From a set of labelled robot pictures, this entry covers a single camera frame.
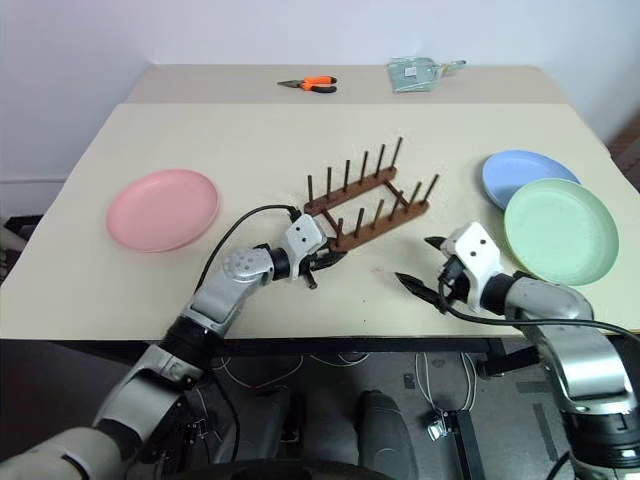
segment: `floor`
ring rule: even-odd
[[[523,342],[509,343],[513,350]],[[323,357],[337,362],[336,357]],[[0,342],[1,405],[0,458],[23,451],[63,429],[90,424],[101,400],[127,371],[116,362],[92,357],[48,342]],[[234,359],[230,370],[246,383],[259,384],[288,371],[299,357]],[[638,378],[640,362],[633,373]],[[456,408],[464,402],[466,380],[456,353],[429,354],[431,388],[437,403]],[[413,374],[411,353],[375,353],[360,365],[336,368],[305,357],[302,368],[281,382],[306,394],[308,420],[304,455],[357,462],[353,414],[364,390],[392,396],[408,424],[421,478],[460,478],[453,439],[431,441],[423,415],[431,408],[416,388],[406,388],[404,374]],[[252,392],[221,373],[229,393],[242,409]],[[221,416],[220,430],[229,423],[215,390],[203,392]],[[472,411],[487,478],[544,478],[553,461],[567,449],[558,412],[539,367],[505,377],[479,380]],[[560,480],[572,478],[565,467]]]

